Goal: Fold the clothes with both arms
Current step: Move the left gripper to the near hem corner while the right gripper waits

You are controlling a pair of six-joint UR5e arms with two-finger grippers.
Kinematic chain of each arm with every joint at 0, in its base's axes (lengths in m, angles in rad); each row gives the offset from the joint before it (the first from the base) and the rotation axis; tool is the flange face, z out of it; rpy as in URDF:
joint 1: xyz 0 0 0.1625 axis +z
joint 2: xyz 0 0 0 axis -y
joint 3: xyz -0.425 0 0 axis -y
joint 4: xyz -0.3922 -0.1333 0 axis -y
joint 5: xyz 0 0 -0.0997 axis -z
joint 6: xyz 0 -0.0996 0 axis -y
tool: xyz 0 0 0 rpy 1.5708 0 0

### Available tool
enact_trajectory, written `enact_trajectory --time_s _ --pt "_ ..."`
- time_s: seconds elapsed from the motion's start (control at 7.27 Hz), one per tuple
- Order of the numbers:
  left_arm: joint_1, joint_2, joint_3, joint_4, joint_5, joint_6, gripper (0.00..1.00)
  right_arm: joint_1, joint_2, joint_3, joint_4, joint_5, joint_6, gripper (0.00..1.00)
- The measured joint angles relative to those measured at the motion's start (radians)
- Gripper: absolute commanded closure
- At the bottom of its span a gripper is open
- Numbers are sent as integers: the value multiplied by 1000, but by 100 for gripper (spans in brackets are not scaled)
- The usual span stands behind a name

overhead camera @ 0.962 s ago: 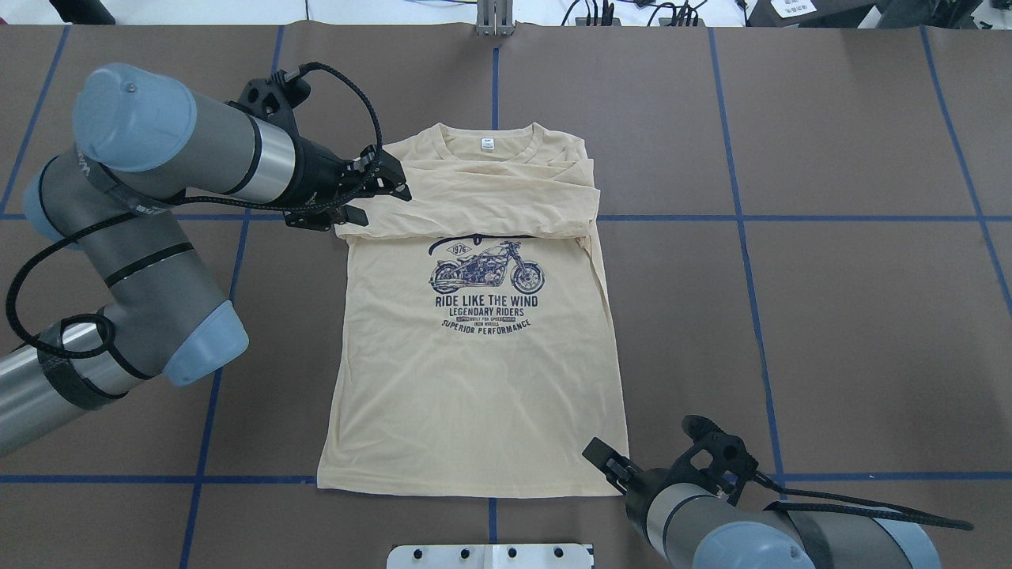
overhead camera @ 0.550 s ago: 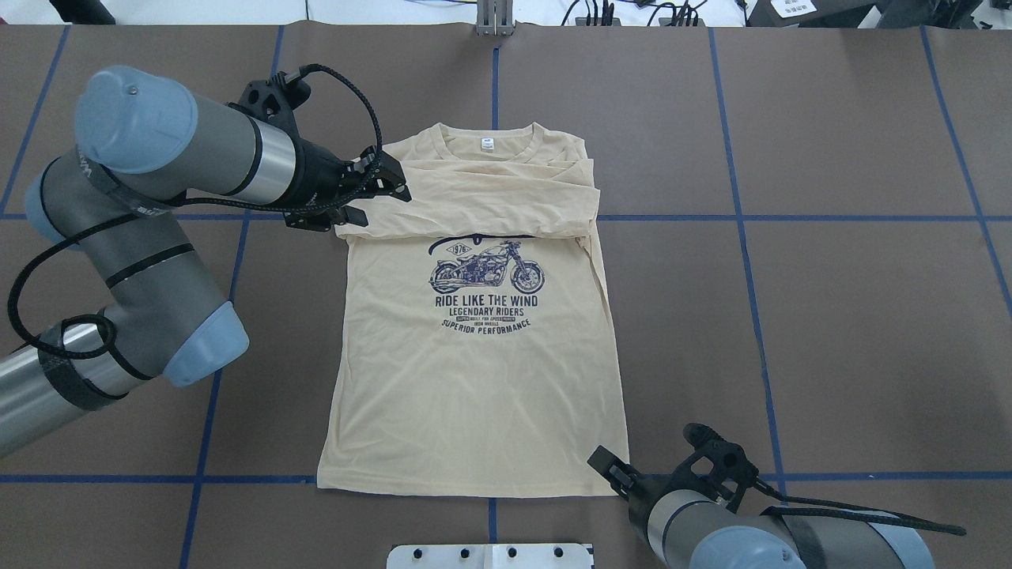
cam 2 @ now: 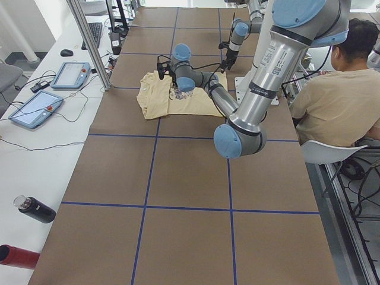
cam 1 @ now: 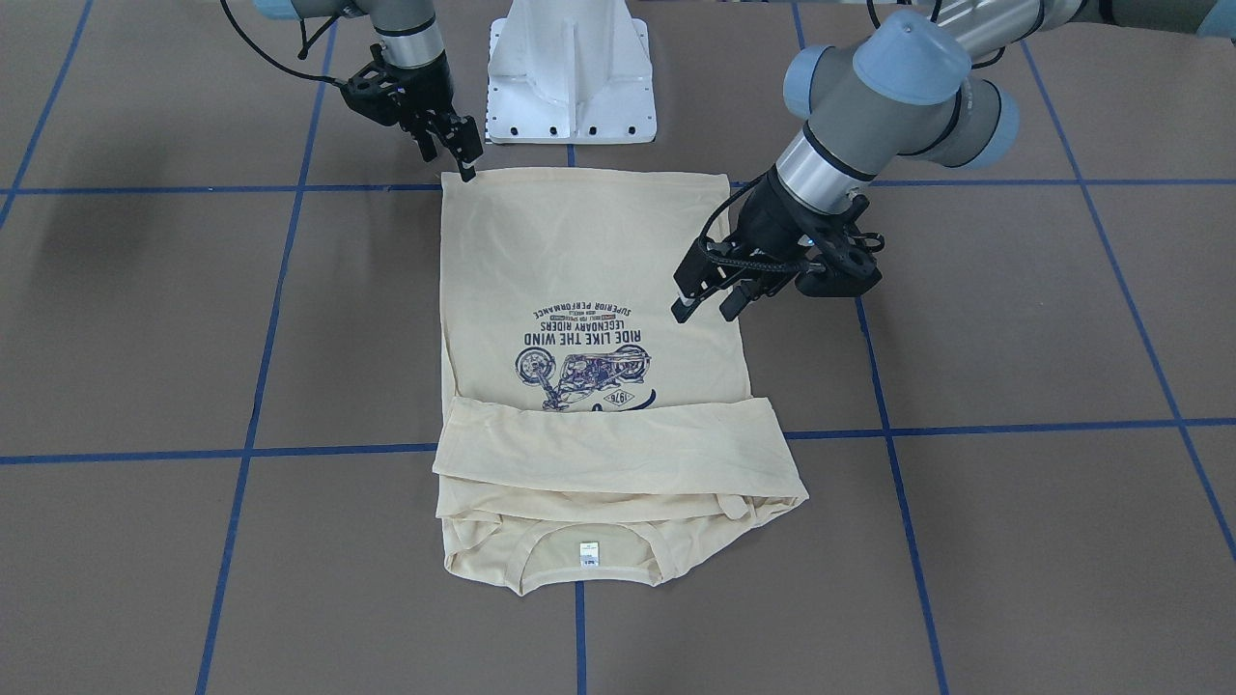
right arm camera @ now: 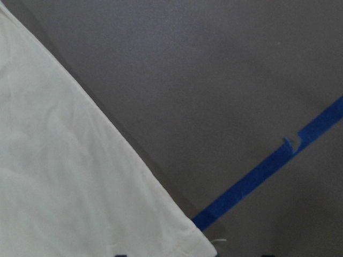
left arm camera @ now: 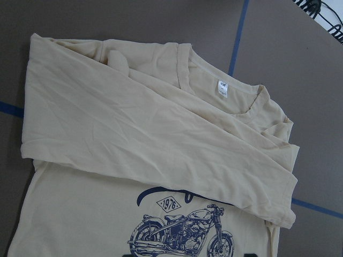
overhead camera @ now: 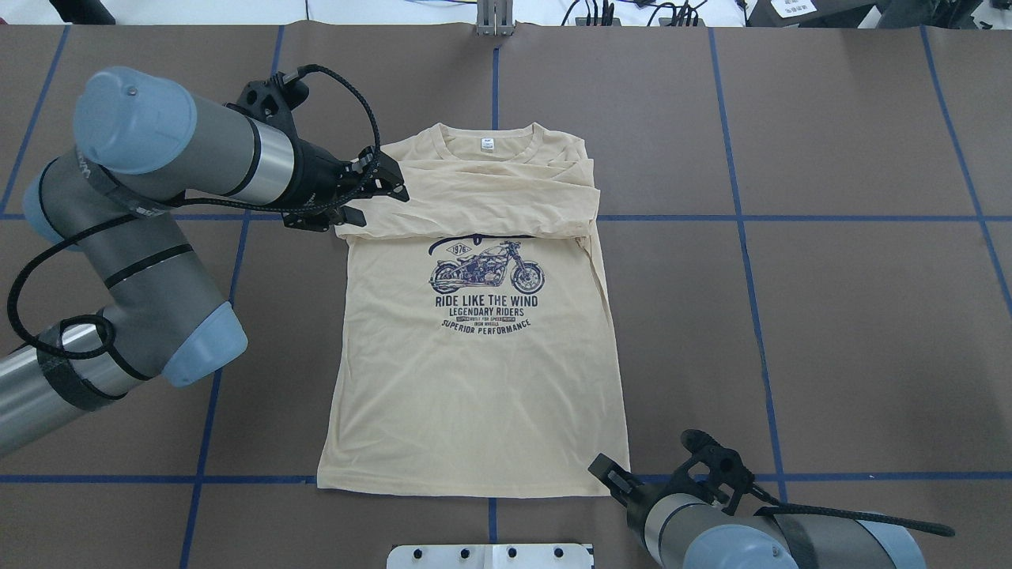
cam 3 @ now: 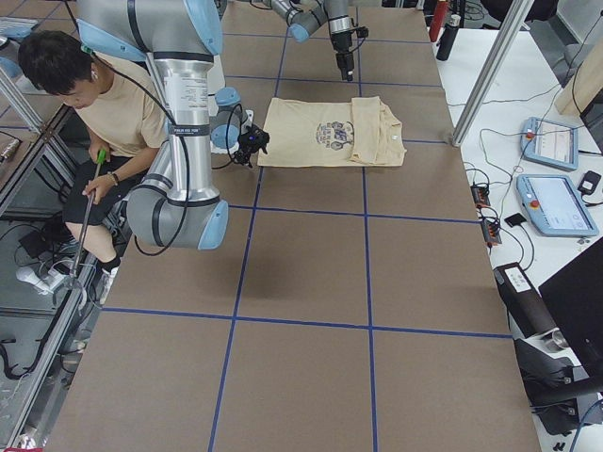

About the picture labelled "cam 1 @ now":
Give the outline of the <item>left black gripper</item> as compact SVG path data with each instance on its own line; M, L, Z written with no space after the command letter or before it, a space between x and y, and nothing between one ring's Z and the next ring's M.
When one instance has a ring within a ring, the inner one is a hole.
M709 296L730 287L719 305L726 322L786 283L803 296L863 296L883 281L875 255L884 237L857 228L869 207L864 194L844 194L842 211L822 214L798 202L775 169L742 193L747 199L733 232L712 240L703 229L674 272L675 322L688 322Z

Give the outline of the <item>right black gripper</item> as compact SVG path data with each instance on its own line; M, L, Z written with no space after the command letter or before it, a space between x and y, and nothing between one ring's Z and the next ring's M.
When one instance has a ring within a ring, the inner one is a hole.
M426 66L393 66L375 53L368 66L339 87L345 104L358 115L383 126L399 125L413 132L424 162L438 160L438 139L459 163L464 183L476 177L483 139L472 116L455 111L454 85L445 53Z

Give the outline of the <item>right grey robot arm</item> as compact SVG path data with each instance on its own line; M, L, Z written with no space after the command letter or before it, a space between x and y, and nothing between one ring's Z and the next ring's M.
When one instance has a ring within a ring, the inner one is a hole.
M433 1L253 2L266 19L294 19L299 25L307 19L323 19L315 32L302 31L297 52L302 59L339 19L368 19L376 33L370 47L371 61L346 80L282 66L239 26L229 2L220 6L243 45L269 66L303 80L335 87L353 113L383 126L397 125L409 134L425 162L446 151L455 160L461 181L473 181L475 164L483 155L483 139L476 120L454 108L452 74Z

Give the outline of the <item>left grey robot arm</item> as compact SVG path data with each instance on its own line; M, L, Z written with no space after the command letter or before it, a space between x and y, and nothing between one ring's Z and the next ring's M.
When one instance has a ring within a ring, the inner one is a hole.
M883 235L861 232L865 188L892 160L949 169L997 162L1014 143L1014 96L974 72L1020 40L1072 22L1234 37L1231 1L937 1L874 19L868 40L812 45L784 79L798 134L735 194L742 211L722 240L706 223L674 279L671 312L688 322L722 294L724 320L794 284L803 296L861 296L883 279Z

